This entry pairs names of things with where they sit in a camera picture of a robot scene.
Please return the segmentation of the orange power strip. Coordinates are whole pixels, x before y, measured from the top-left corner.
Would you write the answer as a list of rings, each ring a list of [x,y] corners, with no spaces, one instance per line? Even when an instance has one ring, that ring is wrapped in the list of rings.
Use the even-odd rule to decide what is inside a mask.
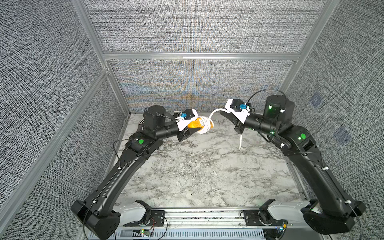
[[[214,127],[213,121],[208,117],[198,117],[188,124],[189,129],[200,129],[201,132],[207,132]]]

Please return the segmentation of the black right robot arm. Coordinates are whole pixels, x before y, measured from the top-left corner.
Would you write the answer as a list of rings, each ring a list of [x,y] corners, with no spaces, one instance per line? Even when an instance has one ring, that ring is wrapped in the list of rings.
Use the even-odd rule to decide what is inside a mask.
[[[267,136],[267,141],[280,149],[307,181],[315,198],[294,207],[271,200],[261,207],[261,218],[304,222],[322,235],[349,232],[366,206],[355,201],[340,185],[325,163],[311,133],[291,123],[295,104],[286,96],[267,97],[264,113],[253,113],[252,107],[240,99],[229,99],[222,116],[235,125],[239,134],[251,129]]]

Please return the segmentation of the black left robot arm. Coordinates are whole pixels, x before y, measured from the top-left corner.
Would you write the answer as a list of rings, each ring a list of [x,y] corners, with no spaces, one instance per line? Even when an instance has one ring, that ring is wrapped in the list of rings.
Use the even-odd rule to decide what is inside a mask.
[[[132,134],[118,162],[102,183],[83,201],[75,201],[72,213],[100,240],[111,237],[120,223],[121,214],[113,207],[135,172],[160,148],[164,139],[177,137],[181,142],[198,130],[188,125],[199,117],[195,109],[170,114],[162,106],[151,106],[143,113],[137,131]]]

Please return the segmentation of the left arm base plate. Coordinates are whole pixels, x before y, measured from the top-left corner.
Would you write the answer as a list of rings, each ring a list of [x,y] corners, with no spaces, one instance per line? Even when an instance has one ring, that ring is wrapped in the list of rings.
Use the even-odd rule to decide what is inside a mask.
[[[121,224],[124,227],[163,227],[165,213],[164,210],[153,210],[142,200],[136,200],[123,209]]]

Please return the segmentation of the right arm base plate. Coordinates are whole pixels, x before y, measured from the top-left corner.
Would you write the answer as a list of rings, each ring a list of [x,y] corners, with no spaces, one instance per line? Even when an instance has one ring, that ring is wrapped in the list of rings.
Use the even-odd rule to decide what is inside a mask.
[[[282,226],[287,223],[286,220],[276,220],[268,212],[268,207],[275,201],[269,199],[257,210],[241,211],[240,217],[245,220],[246,226]]]

